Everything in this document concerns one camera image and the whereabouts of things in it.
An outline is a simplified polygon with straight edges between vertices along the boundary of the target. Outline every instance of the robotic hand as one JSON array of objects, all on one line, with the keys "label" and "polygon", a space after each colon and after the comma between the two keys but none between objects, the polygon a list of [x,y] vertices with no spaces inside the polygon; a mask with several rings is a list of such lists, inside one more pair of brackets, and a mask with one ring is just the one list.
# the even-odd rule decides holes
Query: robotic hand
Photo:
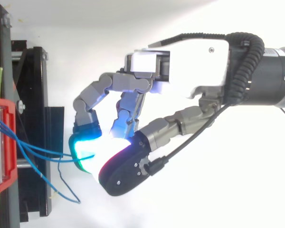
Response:
[{"label": "robotic hand", "polygon": [[[138,131],[146,93],[162,93],[171,88],[189,99],[202,94],[199,106],[156,119]],[[116,106],[118,118],[111,135],[127,139],[127,143],[116,147],[118,151],[113,157],[100,166],[83,162],[76,165],[84,171],[98,165],[100,184],[110,195],[118,196],[161,170],[228,107],[285,107],[285,47],[265,48],[262,39],[248,33],[193,33],[180,34],[128,54],[124,68],[117,73],[102,74],[99,81],[90,84],[75,99],[74,134],[69,140],[74,158],[83,157],[79,156],[77,143],[101,141],[102,132],[93,108],[112,90],[122,92],[122,96]],[[150,152],[179,134],[193,135],[169,155],[149,161]],[[86,155],[93,152],[91,145]]]}]

